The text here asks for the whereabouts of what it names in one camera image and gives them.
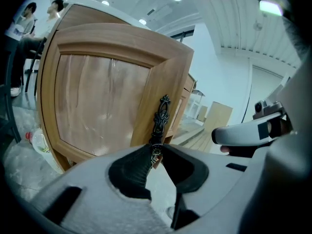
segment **seated person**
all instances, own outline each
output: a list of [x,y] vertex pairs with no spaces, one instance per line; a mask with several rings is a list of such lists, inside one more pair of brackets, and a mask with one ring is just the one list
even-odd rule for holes
[[19,17],[19,19],[16,22],[16,24],[24,28],[24,34],[30,34],[35,24],[35,18],[33,14],[36,11],[36,8],[37,8],[36,3],[31,2],[29,5],[26,6],[26,8],[21,14],[22,16]]
[[38,50],[40,43],[44,38],[47,38],[54,24],[58,20],[57,12],[64,8],[63,0],[55,0],[48,8],[48,18],[38,20],[35,26],[35,34],[26,35],[21,39],[16,48],[12,75],[11,75],[11,96],[16,97],[21,92],[21,76],[23,75],[23,67],[26,61],[27,54],[30,50]]

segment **dark pants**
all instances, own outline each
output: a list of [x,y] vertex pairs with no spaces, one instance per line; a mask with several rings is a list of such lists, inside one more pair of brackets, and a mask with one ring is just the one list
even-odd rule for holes
[[32,38],[23,38],[18,43],[16,48],[12,74],[11,74],[11,87],[16,88],[21,86],[21,76],[23,75],[23,67],[30,50],[37,51],[41,41],[34,40]]

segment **white countertop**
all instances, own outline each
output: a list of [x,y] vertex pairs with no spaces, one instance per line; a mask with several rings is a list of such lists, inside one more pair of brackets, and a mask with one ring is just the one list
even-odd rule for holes
[[127,22],[128,24],[130,24],[132,26],[140,27],[143,29],[149,29],[148,27],[146,27],[145,25],[140,23],[138,20],[127,15],[126,13],[124,13],[120,10],[117,10],[117,9],[115,9],[109,5],[105,5],[99,1],[95,1],[95,0],[65,0],[64,6],[66,6],[68,4],[77,4],[77,5],[82,5],[85,7],[93,8],[93,9],[105,12],[109,15],[114,16],[114,17],[117,17],[117,18]]

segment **white shoe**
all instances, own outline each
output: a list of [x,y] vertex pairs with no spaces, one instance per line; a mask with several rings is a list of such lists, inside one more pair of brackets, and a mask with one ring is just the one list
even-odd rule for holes
[[11,88],[11,97],[16,97],[21,93],[21,88]]

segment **black hair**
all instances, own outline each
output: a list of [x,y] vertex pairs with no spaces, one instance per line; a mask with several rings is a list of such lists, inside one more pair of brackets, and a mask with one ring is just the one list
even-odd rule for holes
[[64,9],[63,0],[54,0],[52,3],[56,3],[58,5],[57,11],[60,12],[62,9]]
[[29,5],[26,6],[26,9],[31,8],[31,13],[34,13],[37,9],[37,4],[35,2],[31,2]]

